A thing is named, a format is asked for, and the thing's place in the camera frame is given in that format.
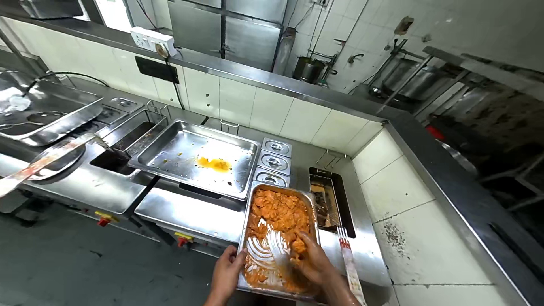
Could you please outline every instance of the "red object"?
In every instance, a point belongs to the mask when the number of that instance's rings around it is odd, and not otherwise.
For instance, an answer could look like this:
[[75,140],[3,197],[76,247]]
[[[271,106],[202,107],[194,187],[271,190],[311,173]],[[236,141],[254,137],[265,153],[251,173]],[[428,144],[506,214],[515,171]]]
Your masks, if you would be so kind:
[[442,132],[440,132],[437,128],[435,128],[434,126],[432,125],[428,125],[425,127],[427,129],[427,131],[429,131],[431,133],[431,135],[433,135],[436,139],[438,140],[441,140],[441,141],[444,141],[446,138],[444,137],[444,134],[442,134]]
[[189,240],[183,238],[183,237],[179,237],[177,239],[177,246],[178,247],[183,247],[187,242],[189,242]]
[[98,225],[100,225],[101,227],[105,227],[106,225],[108,225],[108,223],[110,223],[112,220],[111,219],[107,219],[107,218],[100,218],[100,220],[98,221]]

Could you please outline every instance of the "person's right hand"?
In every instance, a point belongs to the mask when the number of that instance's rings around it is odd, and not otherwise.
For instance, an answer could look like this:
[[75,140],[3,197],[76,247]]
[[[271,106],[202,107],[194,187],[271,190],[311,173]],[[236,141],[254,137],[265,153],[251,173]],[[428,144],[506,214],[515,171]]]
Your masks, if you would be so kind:
[[291,263],[295,268],[300,270],[306,278],[312,283],[323,287],[327,280],[336,276],[338,272],[329,261],[329,258],[325,254],[325,251],[315,243],[307,233],[297,231],[296,234],[304,241],[308,249],[308,258],[297,260],[291,258]]
[[298,231],[296,234],[306,244],[308,254],[304,254],[305,258],[301,260],[291,258],[295,268],[309,281],[321,287],[330,306],[360,306],[346,279],[331,264],[325,251],[307,233]]

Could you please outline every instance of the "red knob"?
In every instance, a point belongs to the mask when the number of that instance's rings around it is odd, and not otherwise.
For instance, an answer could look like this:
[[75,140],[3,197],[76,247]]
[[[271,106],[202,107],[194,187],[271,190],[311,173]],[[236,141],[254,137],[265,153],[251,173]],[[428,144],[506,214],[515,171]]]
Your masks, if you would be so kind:
[[101,227],[105,227],[106,225],[108,225],[108,223],[110,223],[112,220],[111,219],[107,219],[107,218],[100,218],[100,220],[98,221],[98,225],[100,225]]
[[178,247],[183,247],[189,240],[183,238],[183,237],[179,237],[177,239],[177,246]]

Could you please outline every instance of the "stainless steel counter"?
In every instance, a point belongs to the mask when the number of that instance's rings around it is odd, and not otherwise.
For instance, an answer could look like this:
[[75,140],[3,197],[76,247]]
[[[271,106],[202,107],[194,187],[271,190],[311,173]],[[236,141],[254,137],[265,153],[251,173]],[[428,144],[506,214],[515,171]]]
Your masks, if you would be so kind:
[[[139,104],[139,109],[149,101],[142,97],[124,93],[113,88],[74,78],[78,88],[96,93],[103,97],[104,101],[122,97]],[[175,116],[190,123],[199,124],[205,116],[186,112],[181,109],[173,110]],[[120,125],[125,118],[121,118],[116,124],[101,130],[99,134],[105,135]],[[119,128],[109,134],[105,140],[112,145],[129,132],[127,128]],[[19,156],[21,150],[28,150],[28,156],[37,155],[43,148],[30,148],[13,140],[0,139],[0,176],[7,176],[28,166],[28,162],[13,156]],[[87,144],[82,158],[67,169],[64,173],[44,181],[26,181],[21,186],[32,192],[45,194],[50,198],[72,205],[73,203],[88,205],[105,212],[122,215],[129,211],[134,200],[144,191],[145,185],[139,183],[139,171],[131,175],[122,175],[100,167],[90,165],[104,148],[96,144]]]
[[[210,118],[205,126],[220,129],[218,119]],[[293,146],[290,188],[310,191],[310,167],[324,168],[333,159],[325,155],[316,161],[325,151],[314,145],[282,138],[265,132],[241,126],[238,135],[243,138],[262,142],[265,137],[277,139]],[[348,198],[349,210],[355,228],[356,238],[350,238],[354,252],[357,272],[361,280],[368,284],[387,287],[391,280],[381,256],[378,241],[372,227],[368,209],[358,184],[355,168],[350,158],[342,158],[328,170],[340,174]],[[142,218],[154,221],[163,227],[195,234],[210,241],[238,243],[244,226],[245,201],[230,199],[195,198],[191,194],[169,182],[160,179],[156,187],[136,207],[135,213]],[[340,271],[345,273],[344,260],[336,234],[319,230],[321,246],[327,256]]]
[[[137,116],[144,109],[148,99],[81,79],[74,79],[74,82],[80,89],[103,96],[104,101],[121,97],[140,105],[130,114],[98,131],[98,134],[105,136],[104,140],[108,144],[115,144],[146,120],[143,116],[141,118]],[[180,109],[170,108],[170,113],[172,118],[169,120],[183,119],[195,124],[205,120],[204,116]],[[209,118],[205,126],[220,130],[218,119]],[[310,167],[324,168],[333,158],[332,155],[325,155],[319,164],[316,164],[325,151],[322,148],[246,127],[240,127],[238,135],[257,142],[262,142],[268,137],[290,143],[293,150],[291,188],[310,191]],[[12,140],[0,138],[0,145],[6,142],[12,142]],[[8,147],[17,147],[20,150],[27,148],[20,143],[9,143]],[[16,155],[13,154],[14,151],[2,148],[3,146],[0,148],[0,176],[9,175],[28,165],[28,162],[14,157]],[[40,148],[31,148],[31,150],[38,153]],[[112,213],[119,218],[131,218],[135,213],[141,219],[156,223],[162,228],[181,231],[221,246],[237,244],[240,240],[245,216],[245,201],[232,198],[216,199],[198,194],[180,188],[178,182],[165,178],[158,179],[154,175],[139,170],[123,175],[93,166],[91,162],[103,152],[104,149],[100,146],[87,144],[83,157],[65,173],[41,182],[26,181],[21,188],[53,198],[66,205],[83,205],[90,209],[91,214],[94,210],[99,210]],[[333,166],[334,168],[329,170],[343,177],[356,235],[355,238],[350,238],[350,243],[358,274],[363,283],[367,284],[364,286],[365,293],[368,295],[367,301],[373,301],[369,302],[370,305],[382,305],[387,302],[388,295],[392,292],[391,280],[381,256],[367,207],[364,205],[364,197],[358,184],[355,168],[350,158],[342,158]],[[345,274],[337,235],[324,230],[320,230],[319,234],[321,246],[327,256],[334,266]]]
[[[38,21],[22,17],[19,8],[0,4],[0,15],[33,23],[99,44],[149,57],[130,34],[75,19]],[[171,62],[238,82],[272,90],[374,121],[387,129],[433,192],[449,221],[472,253],[514,305],[544,304],[544,248],[471,178],[410,114],[333,90],[184,49]]]

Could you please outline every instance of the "steel cabinet door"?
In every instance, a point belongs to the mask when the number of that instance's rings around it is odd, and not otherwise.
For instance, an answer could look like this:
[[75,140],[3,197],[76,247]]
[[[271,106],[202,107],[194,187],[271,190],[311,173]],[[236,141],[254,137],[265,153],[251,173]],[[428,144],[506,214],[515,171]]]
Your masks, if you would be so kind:
[[281,29],[256,20],[225,18],[225,59],[272,70]]
[[168,1],[168,8],[177,46],[220,56],[221,15],[182,0]]

